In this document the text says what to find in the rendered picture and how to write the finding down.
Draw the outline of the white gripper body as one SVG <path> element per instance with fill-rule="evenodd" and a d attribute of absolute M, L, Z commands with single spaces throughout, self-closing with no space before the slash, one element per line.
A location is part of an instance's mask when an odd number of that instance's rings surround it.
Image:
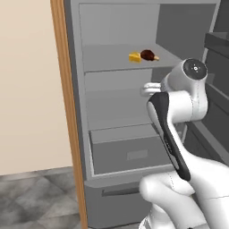
<path fill-rule="evenodd" d="M 161 84 L 158 82 L 148 82 L 141 89 L 140 94 L 143 97 L 150 97 L 153 94 L 161 91 Z"/>

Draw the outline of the grey door bin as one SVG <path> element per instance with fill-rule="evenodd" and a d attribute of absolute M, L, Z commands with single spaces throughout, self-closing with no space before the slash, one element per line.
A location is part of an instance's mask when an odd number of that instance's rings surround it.
<path fill-rule="evenodd" d="M 205 48 L 229 59 L 229 32 L 209 32 L 205 36 Z"/>

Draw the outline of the grey open fridge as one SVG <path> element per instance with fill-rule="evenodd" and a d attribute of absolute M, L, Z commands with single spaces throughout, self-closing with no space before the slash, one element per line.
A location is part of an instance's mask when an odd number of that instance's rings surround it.
<path fill-rule="evenodd" d="M 85 46 L 97 45 L 157 44 L 179 57 L 181 62 L 192 58 L 207 67 L 205 36 L 213 31 L 220 3 L 221 0 L 64 0 L 83 182 L 139 173 L 145 174 L 142 177 L 144 178 L 174 170 L 168 157 L 168 165 L 95 174 L 90 143 L 90 132 L 94 130 L 89 129 L 86 93 L 118 89 L 140 91 L 148 82 L 161 82 L 176 65 L 139 70 L 84 72 L 82 49 Z M 177 123 L 174 126 L 186 149 L 187 124 L 203 119 Z"/>

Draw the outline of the wooden cabinet side panel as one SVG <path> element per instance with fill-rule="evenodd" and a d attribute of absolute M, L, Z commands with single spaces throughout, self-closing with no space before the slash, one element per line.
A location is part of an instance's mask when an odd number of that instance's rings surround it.
<path fill-rule="evenodd" d="M 74 180 L 79 203 L 81 229 L 88 229 L 88 218 L 84 195 L 84 182 L 81 167 L 81 152 L 79 145 L 77 116 L 73 96 L 72 68 L 68 45 L 64 0 L 50 0 L 50 4 L 54 24 L 59 70 L 62 82 L 66 122 L 72 153 Z"/>

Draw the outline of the grey fridge door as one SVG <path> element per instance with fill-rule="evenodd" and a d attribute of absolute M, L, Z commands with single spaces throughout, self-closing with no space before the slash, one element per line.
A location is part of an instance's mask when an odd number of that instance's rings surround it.
<path fill-rule="evenodd" d="M 221 0 L 212 32 L 229 32 L 229 0 Z M 196 156 L 229 166 L 229 59 L 208 50 L 206 64 L 208 113 L 187 124 L 185 146 Z"/>

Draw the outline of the grey freezer drawer front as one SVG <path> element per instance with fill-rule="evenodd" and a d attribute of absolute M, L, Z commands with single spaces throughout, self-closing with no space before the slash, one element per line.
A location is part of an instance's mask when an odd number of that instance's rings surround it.
<path fill-rule="evenodd" d="M 88 225 L 104 229 L 140 222 L 150 211 L 151 204 L 140 193 L 103 197 L 103 189 L 138 187 L 145 174 L 103 177 L 84 183 Z"/>

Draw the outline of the yellow cheese wedge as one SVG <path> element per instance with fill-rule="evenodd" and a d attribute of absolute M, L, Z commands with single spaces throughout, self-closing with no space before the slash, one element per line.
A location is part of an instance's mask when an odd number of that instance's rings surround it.
<path fill-rule="evenodd" d="M 139 52 L 131 52 L 129 53 L 129 61 L 131 63 L 140 63 L 141 62 L 141 56 Z"/>

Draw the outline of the brown steak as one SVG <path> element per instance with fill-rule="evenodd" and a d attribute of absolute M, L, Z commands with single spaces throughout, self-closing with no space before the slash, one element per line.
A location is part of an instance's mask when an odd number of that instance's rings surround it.
<path fill-rule="evenodd" d="M 155 55 L 151 50 L 145 49 L 140 52 L 140 57 L 146 61 L 158 61 L 159 57 Z"/>

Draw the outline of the grey fridge crisper drawer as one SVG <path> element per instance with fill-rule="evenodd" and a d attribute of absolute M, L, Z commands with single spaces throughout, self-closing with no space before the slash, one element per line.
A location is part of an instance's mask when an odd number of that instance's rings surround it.
<path fill-rule="evenodd" d="M 95 174 L 168 165 L 163 143 L 151 124 L 90 132 Z"/>

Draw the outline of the grey fridge shelf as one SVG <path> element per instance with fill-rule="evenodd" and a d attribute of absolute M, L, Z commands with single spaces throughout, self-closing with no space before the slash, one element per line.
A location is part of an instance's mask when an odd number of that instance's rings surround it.
<path fill-rule="evenodd" d="M 150 49 L 159 57 L 158 61 L 131 63 L 129 53 Z M 85 46 L 83 52 L 84 72 L 111 72 L 122 70 L 152 69 L 154 67 L 174 67 L 181 59 L 163 47 L 153 45 L 97 45 Z"/>
<path fill-rule="evenodd" d="M 150 123 L 148 98 L 138 89 L 90 91 L 86 107 L 90 130 L 101 130 Z"/>

